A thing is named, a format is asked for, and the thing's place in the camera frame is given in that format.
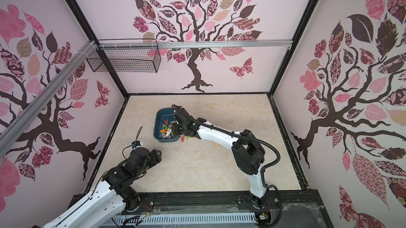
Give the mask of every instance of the blue plastic basin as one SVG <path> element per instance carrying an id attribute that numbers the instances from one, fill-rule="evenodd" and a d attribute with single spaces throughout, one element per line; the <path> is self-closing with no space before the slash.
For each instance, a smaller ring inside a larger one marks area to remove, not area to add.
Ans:
<path id="1" fill-rule="evenodd" d="M 172 138 L 163 138 L 162 133 L 160 132 L 164 129 L 163 124 L 165 124 L 164 120 L 168 120 L 168 125 L 170 122 L 176 120 L 173 116 L 173 108 L 163 108 L 156 113 L 155 118 L 155 126 L 154 126 L 154 137 L 159 142 L 176 142 L 179 139 L 179 135 L 172 137 Z"/>

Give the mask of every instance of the wire mesh basket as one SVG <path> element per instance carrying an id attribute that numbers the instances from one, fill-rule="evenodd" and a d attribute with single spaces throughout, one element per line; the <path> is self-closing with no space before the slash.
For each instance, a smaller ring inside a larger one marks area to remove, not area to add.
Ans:
<path id="1" fill-rule="evenodd" d="M 108 71 L 102 60 L 107 59 L 116 72 L 157 73 L 161 63 L 161 55 L 159 54 L 156 39 L 132 40 L 142 40 L 143 43 L 109 43 L 99 45 L 87 58 L 87 62 L 93 72 Z"/>

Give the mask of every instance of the tree mural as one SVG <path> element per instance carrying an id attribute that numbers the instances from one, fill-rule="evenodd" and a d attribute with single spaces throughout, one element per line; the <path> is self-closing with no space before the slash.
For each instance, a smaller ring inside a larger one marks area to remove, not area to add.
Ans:
<path id="1" fill-rule="evenodd" d="M 141 33 L 145 33 L 144 42 L 150 42 L 149 38 L 156 38 L 159 42 L 177 41 L 224 41 L 224 40 L 256 40 L 262 33 L 253 29 L 260 19 L 248 18 L 255 5 L 242 7 L 251 0 L 135 0 L 142 17 L 135 17 L 133 26 Z M 147 32 L 150 28 L 157 30 L 156 33 Z M 234 28 L 249 30 L 235 34 Z M 204 92 L 201 86 L 212 86 L 202 79 L 197 68 L 196 60 L 200 58 L 212 59 L 215 54 L 220 60 L 225 56 L 235 56 L 245 50 L 243 48 L 221 48 L 215 51 L 212 48 L 188 48 L 188 49 L 160 49 L 161 55 L 165 55 L 170 61 L 177 63 L 187 61 L 192 70 L 194 79 L 182 89 L 194 86 L 197 91 Z M 251 58 L 243 67 L 232 67 L 230 70 L 242 77 L 252 72 Z"/>
<path id="2" fill-rule="evenodd" d="M 393 163 L 402 159 L 406 150 L 388 147 L 388 143 L 378 143 L 374 139 L 378 135 L 388 135 L 406 141 L 404 135 L 388 128 L 393 124 L 406 126 L 406 110 L 396 109 L 396 106 L 406 105 L 406 88 L 392 88 L 395 82 L 398 86 L 406 81 L 406 69 L 402 69 L 406 52 L 393 50 L 396 44 L 397 48 L 403 48 L 406 43 L 406 0 L 388 0 L 386 5 L 384 0 L 366 0 L 371 18 L 363 14 L 348 16 L 351 32 L 344 31 L 340 21 L 332 31 L 328 45 L 326 40 L 316 44 L 316 58 L 307 64 L 309 70 L 300 78 L 310 91 L 305 99 L 309 100 L 309 112 L 314 117 L 305 138 L 293 132 L 292 135 L 299 144 L 299 158 L 302 152 L 310 168 L 308 148 L 319 129 L 326 127 L 326 137 L 332 137 L 332 147 L 343 145 L 344 168 L 350 169 L 352 159 L 358 179 L 386 205 L 387 181 L 392 193 L 406 207 L 406 180 L 392 178 L 393 175 L 406 177 L 404 169 Z M 379 23 L 377 30 L 374 30 L 374 22 Z M 402 30 L 405 28 L 400 39 L 396 24 Z M 358 40 L 355 42 L 358 46 L 352 45 L 353 38 Z M 354 152 L 348 148 L 349 144 L 353 144 Z M 386 160 L 369 160 L 374 157 Z M 346 214 L 343 213 L 343 217 L 347 220 Z"/>
<path id="3" fill-rule="evenodd" d="M 9 4 L 8 11 L 0 10 L 0 35 L 6 41 L 7 46 L 10 39 L 26 35 L 23 32 L 26 23 L 19 19 L 18 8 Z M 8 99 L 7 103 L 0 102 L 0 116 L 11 118 L 9 121 L 0 119 L 0 124 L 4 127 L 8 127 L 18 114 L 28 106 L 32 99 L 30 96 L 35 98 L 42 88 L 47 86 L 51 81 L 51 73 L 60 71 L 57 64 L 66 64 L 72 57 L 69 42 L 66 42 L 66 46 L 58 48 L 58 43 L 52 32 L 46 36 L 43 26 L 33 16 L 26 13 L 24 15 L 33 28 L 33 35 L 29 35 L 17 43 L 16 51 L 19 58 L 10 52 L 10 48 L 6 49 L 0 44 L 1 57 L 9 71 L 8 73 L 0 73 L 0 97 Z M 41 71 L 40 60 L 45 63 L 46 70 Z M 54 149 L 57 147 L 58 152 L 71 150 L 81 153 L 84 162 L 84 179 L 89 159 L 96 159 L 100 153 L 100 151 L 96 154 L 93 153 L 99 138 L 86 145 L 83 142 L 64 139 L 62 136 L 63 130 L 69 128 L 67 121 L 74 119 L 68 110 L 79 109 L 84 105 L 80 99 L 86 93 L 89 80 L 80 78 L 84 70 L 85 64 L 82 63 L 42 112 L 38 114 L 41 123 L 36 127 L 29 127 L 28 131 L 20 135 L 17 142 L 24 142 L 25 145 L 7 152 L 7 154 L 15 151 L 20 152 L 14 163 L 19 163 L 18 170 L 25 177 L 35 180 L 35 169 L 42 165 L 48 165 L 54 154 Z M 63 104 L 68 100 L 73 100 L 73 102 Z"/>

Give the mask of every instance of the butterfly decal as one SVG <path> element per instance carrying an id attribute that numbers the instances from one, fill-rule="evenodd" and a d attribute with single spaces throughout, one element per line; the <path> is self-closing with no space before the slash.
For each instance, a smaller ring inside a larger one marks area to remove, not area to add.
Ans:
<path id="1" fill-rule="evenodd" d="M 251 64 L 252 64 L 252 57 L 245 61 L 243 67 L 231 67 L 230 70 L 232 72 L 237 73 L 237 76 L 241 77 L 241 79 L 242 79 L 242 76 L 245 75 L 245 72 L 252 73 Z"/>
<path id="2" fill-rule="evenodd" d="M 97 80 L 97 88 L 99 89 L 100 96 L 97 98 L 96 103 L 95 103 L 95 108 L 99 107 L 101 105 L 107 105 L 108 99 L 106 96 L 108 96 L 108 93 L 110 92 L 107 87 L 103 87 L 103 84 Z"/>

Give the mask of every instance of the beige tabletop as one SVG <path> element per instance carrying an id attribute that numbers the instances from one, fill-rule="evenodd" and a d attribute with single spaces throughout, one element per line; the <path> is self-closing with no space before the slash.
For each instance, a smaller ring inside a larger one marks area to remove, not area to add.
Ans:
<path id="1" fill-rule="evenodd" d="M 300 190 L 299 182 L 266 94 L 156 95 L 131 96 L 97 172 L 100 176 L 124 160 L 122 149 L 136 138 L 149 150 L 162 151 L 162 161 L 133 183 L 138 192 L 240 191 L 249 190 L 248 178 L 240 171 L 232 152 L 211 141 L 190 138 L 181 142 L 160 143 L 153 136 L 159 109 L 180 105 L 194 118 L 204 118 L 217 127 L 242 132 L 273 145 L 281 160 L 265 172 L 265 181 L 279 190 Z M 276 155 L 265 149 L 265 163 Z M 124 152 L 129 156 L 131 148 Z"/>

